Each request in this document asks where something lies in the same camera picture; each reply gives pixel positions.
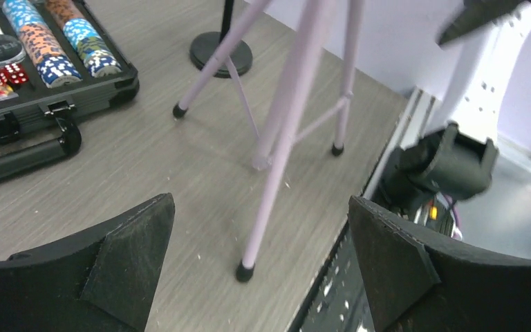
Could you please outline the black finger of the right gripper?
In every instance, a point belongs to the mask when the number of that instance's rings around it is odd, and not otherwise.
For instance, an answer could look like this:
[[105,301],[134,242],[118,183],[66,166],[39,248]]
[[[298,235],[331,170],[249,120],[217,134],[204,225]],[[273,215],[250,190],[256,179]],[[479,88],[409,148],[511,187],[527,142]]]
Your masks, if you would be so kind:
[[511,13],[520,3],[517,0],[464,1],[463,9],[445,24],[436,43],[444,46]]

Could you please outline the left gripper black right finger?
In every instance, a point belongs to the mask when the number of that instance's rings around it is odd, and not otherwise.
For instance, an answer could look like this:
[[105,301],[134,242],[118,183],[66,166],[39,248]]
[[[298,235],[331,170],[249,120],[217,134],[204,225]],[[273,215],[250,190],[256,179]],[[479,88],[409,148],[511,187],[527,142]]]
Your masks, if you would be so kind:
[[531,259],[451,239],[358,196],[348,223],[376,331],[531,331]]

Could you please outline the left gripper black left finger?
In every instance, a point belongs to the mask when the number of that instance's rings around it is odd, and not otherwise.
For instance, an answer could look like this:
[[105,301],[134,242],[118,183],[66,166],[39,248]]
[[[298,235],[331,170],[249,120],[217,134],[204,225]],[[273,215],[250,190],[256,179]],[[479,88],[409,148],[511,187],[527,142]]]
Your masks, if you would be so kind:
[[159,194],[0,261],[0,331],[144,331],[174,215]]

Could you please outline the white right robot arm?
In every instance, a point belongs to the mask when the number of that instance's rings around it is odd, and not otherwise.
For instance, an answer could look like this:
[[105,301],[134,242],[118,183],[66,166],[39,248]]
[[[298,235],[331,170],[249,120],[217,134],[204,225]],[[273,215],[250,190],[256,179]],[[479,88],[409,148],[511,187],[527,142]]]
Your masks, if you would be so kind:
[[437,43],[465,43],[431,127],[398,144],[373,201],[445,236],[462,239],[456,204],[492,183],[501,105],[531,33],[531,1],[466,1]]

